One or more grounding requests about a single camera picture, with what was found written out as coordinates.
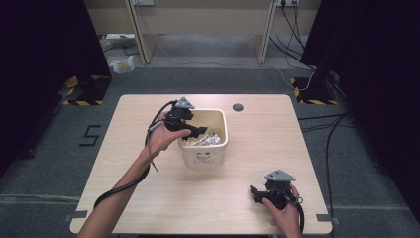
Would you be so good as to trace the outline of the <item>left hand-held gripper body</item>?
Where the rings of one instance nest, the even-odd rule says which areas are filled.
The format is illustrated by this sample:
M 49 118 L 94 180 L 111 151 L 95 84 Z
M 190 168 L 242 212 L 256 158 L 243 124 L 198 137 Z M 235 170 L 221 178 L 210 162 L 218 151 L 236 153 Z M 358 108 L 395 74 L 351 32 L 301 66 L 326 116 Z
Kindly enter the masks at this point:
M 191 112 L 195 106 L 189 102 L 185 97 L 176 100 L 170 111 L 164 117 L 164 125 L 168 130 L 192 130 L 193 126 L 186 123 L 186 120 L 191 120 L 193 114 Z

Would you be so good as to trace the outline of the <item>black curtain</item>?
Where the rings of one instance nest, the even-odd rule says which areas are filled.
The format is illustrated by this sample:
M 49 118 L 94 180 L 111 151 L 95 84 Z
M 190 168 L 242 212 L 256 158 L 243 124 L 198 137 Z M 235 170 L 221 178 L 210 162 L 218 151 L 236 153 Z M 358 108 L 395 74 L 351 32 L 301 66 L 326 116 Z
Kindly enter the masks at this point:
M 420 223 L 420 0 L 321 0 L 302 62 L 333 71 Z
M 83 0 L 0 0 L 0 176 L 69 78 L 109 73 Z

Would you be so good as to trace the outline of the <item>cream bin with face print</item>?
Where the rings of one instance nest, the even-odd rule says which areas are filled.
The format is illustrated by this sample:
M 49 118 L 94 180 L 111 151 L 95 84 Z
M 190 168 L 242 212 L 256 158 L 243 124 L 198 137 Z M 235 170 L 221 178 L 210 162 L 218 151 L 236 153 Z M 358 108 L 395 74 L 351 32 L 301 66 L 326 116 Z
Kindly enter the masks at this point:
M 229 134 L 225 113 L 220 109 L 195 109 L 189 125 L 208 127 L 198 138 L 179 139 L 178 146 L 182 152 L 185 164 L 195 170 L 211 170 L 223 165 L 225 152 L 229 142 Z M 193 143 L 205 135 L 216 133 L 220 138 L 217 145 L 193 146 Z

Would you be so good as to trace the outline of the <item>clear plastic bag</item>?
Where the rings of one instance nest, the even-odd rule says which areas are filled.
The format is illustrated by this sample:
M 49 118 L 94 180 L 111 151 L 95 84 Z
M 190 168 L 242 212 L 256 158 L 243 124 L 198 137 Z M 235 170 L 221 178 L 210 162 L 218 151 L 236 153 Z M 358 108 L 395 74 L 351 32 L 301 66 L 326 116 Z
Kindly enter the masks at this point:
M 110 63 L 110 67 L 113 69 L 114 72 L 119 74 L 131 72 L 135 68 L 133 57 L 128 56 L 125 59 L 113 60 Z

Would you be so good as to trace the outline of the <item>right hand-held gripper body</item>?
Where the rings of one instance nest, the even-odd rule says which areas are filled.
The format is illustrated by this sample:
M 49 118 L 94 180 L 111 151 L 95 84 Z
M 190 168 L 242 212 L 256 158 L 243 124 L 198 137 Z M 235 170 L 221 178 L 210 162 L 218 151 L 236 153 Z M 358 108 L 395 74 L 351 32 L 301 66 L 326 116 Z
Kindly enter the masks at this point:
M 263 196 L 270 200 L 277 209 L 284 209 L 287 203 L 295 204 L 297 198 L 291 190 L 291 183 L 295 177 L 282 171 L 276 170 L 265 176 L 266 193 Z

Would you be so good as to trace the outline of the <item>stand base with striped tape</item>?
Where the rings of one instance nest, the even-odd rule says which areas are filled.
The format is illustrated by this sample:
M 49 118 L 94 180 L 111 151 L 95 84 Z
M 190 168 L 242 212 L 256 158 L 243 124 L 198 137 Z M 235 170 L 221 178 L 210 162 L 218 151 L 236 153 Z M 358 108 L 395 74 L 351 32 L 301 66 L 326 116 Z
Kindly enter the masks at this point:
M 337 100 L 326 84 L 321 88 L 312 88 L 309 86 L 309 77 L 294 77 L 290 82 L 295 98 L 300 104 L 337 105 Z
M 68 93 L 63 101 L 64 105 L 95 106 L 101 105 L 111 78 L 108 76 L 92 75 L 86 84 L 80 84 L 76 76 L 65 82 Z

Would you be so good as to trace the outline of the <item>wooden desk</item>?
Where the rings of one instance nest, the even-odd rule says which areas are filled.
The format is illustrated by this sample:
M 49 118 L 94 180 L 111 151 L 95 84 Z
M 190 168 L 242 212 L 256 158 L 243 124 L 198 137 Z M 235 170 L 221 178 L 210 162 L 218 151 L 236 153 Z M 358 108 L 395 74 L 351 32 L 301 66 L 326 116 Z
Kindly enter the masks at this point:
M 276 0 L 154 0 L 134 6 L 132 0 L 83 0 L 98 34 L 134 34 L 142 63 L 151 62 L 161 35 L 247 35 L 258 64 L 265 61 L 268 37 L 289 35 L 288 22 L 310 33 L 322 0 L 300 0 L 279 7 Z

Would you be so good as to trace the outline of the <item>person's right hand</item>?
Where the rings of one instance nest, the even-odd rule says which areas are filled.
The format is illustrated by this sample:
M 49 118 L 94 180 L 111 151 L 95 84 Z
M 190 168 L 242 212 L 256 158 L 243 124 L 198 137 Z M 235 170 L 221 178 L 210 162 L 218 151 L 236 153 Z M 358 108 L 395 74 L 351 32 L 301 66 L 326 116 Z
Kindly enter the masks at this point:
M 299 211 L 295 205 L 288 203 L 282 210 L 279 210 L 267 198 L 264 198 L 262 202 L 273 216 L 272 226 L 277 226 L 286 238 L 302 238 Z

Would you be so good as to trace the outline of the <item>grey tape strip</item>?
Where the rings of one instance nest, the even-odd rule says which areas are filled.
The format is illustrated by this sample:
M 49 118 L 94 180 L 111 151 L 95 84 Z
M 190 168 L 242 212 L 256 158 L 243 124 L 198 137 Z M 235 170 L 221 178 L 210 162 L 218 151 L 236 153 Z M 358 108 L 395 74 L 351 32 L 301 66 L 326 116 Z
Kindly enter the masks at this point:
M 318 222 L 331 222 L 333 224 L 340 224 L 340 219 L 338 217 L 332 217 L 330 214 L 316 214 L 316 219 Z
M 71 214 L 66 214 L 63 218 L 64 222 L 71 222 L 74 218 L 86 218 L 87 210 L 74 211 Z

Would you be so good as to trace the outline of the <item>person's left hand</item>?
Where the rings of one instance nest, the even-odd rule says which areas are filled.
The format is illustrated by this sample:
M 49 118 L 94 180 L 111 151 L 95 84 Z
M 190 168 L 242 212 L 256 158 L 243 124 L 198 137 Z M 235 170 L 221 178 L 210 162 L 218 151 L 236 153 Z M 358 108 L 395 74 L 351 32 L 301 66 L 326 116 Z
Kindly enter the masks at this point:
M 146 137 L 146 145 L 144 151 L 147 157 L 152 161 L 161 151 L 165 151 L 168 146 L 175 140 L 187 137 L 191 134 L 189 129 L 181 129 L 178 131 L 170 131 L 164 124 L 167 111 L 163 111 L 152 124 L 152 130 L 148 131 Z

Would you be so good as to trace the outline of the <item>silver items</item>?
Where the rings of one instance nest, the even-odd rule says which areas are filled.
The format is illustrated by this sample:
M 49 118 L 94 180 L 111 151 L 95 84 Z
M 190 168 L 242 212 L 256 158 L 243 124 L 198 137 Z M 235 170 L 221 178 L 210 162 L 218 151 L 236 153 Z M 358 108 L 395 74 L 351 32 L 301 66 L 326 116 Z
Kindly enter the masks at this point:
M 195 141 L 193 146 L 212 146 L 217 145 L 220 142 L 221 138 L 216 134 L 205 135 L 201 139 Z

